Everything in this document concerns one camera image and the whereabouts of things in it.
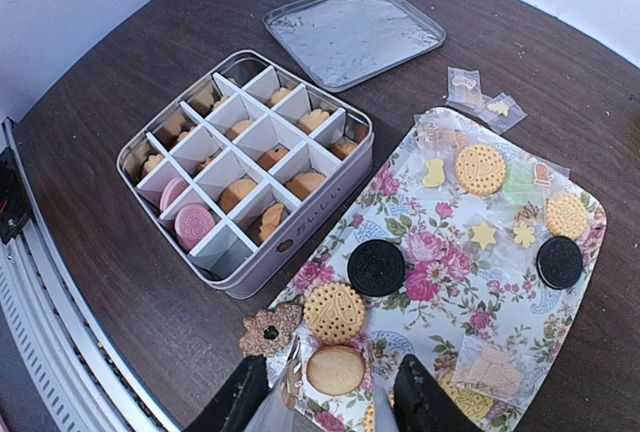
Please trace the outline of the silver serving tongs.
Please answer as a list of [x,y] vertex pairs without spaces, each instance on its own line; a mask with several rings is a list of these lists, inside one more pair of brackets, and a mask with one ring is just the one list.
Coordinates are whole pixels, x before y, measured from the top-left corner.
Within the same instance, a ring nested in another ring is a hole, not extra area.
[[[293,431],[294,412],[296,405],[304,392],[304,385],[311,382],[306,379],[307,368],[302,361],[301,342],[298,335],[294,336],[292,345],[273,388],[258,407],[250,419],[245,431]],[[397,431],[393,418],[392,401],[385,395],[382,387],[375,386],[372,395],[372,405],[369,414],[364,416],[365,431],[375,431],[381,426],[381,431]]]

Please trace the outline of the silver tin lid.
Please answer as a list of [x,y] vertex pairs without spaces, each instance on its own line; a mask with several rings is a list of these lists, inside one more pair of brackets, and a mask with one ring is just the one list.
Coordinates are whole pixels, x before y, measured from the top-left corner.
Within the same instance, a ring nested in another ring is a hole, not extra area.
[[440,47],[446,32],[407,0],[298,0],[263,23],[313,82],[338,93]]

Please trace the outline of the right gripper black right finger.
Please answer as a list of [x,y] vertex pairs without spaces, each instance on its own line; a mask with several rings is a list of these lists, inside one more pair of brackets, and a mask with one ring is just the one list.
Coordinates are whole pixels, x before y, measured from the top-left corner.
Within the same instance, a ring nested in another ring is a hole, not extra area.
[[480,431],[413,354],[403,357],[393,394],[394,417],[400,431]]

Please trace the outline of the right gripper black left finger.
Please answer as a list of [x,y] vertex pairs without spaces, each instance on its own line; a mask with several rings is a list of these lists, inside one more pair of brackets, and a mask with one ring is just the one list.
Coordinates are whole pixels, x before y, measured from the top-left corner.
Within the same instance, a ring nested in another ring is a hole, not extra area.
[[192,422],[192,430],[243,431],[268,393],[266,359],[245,357]]

